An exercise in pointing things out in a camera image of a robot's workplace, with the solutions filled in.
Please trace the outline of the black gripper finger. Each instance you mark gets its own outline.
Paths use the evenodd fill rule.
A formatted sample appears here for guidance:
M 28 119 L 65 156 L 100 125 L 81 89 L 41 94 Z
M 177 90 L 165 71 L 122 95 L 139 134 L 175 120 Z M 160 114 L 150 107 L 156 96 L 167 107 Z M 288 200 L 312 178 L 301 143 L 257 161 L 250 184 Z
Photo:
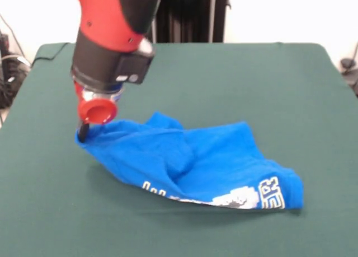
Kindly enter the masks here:
M 81 122 L 78 127 L 78 140 L 83 143 L 86 140 L 90 125 L 84 122 Z

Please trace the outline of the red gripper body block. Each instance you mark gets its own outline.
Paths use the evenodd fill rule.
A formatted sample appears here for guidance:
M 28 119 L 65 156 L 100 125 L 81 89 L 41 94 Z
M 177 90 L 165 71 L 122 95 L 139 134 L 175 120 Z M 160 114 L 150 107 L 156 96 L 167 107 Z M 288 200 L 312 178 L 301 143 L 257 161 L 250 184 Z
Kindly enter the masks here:
M 106 124 L 117 115 L 117 92 L 94 92 L 77 82 L 74 82 L 74 89 L 78 97 L 78 115 L 85 124 Z

